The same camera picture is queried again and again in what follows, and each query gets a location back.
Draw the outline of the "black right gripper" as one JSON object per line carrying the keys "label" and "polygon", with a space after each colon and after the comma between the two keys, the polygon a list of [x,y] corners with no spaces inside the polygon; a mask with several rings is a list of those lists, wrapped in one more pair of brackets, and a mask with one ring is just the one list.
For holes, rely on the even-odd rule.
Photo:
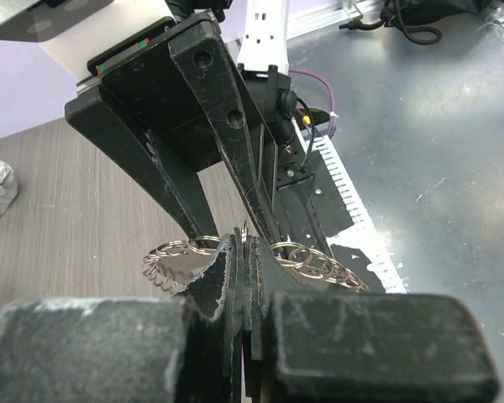
{"label": "black right gripper", "polygon": [[142,187],[188,238],[218,230],[197,172],[223,161],[258,233],[280,239],[277,147],[214,18],[162,24],[98,56],[66,121]]}

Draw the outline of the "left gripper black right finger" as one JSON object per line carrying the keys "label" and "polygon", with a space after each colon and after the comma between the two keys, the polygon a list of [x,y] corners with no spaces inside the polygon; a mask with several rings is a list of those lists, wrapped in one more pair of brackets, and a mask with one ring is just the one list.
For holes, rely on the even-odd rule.
{"label": "left gripper black right finger", "polygon": [[500,380],[475,319],[429,294],[315,290],[244,246],[244,390],[254,402],[492,402]]}

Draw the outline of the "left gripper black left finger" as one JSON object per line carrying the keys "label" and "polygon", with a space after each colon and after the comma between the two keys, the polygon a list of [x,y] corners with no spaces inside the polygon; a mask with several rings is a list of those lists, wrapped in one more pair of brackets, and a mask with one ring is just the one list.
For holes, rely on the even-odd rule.
{"label": "left gripper black left finger", "polygon": [[224,236],[166,298],[47,298],[0,311],[0,402],[238,402],[235,274]]}

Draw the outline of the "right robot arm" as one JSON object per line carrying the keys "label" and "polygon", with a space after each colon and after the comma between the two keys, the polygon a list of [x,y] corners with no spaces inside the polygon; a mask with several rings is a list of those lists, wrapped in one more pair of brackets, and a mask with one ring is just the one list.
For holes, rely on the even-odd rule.
{"label": "right robot arm", "polygon": [[286,1],[250,1],[232,57],[227,1],[166,1],[141,21],[99,23],[66,121],[136,181],[189,237],[216,235],[199,173],[224,163],[260,235],[281,237],[277,171],[296,139]]}

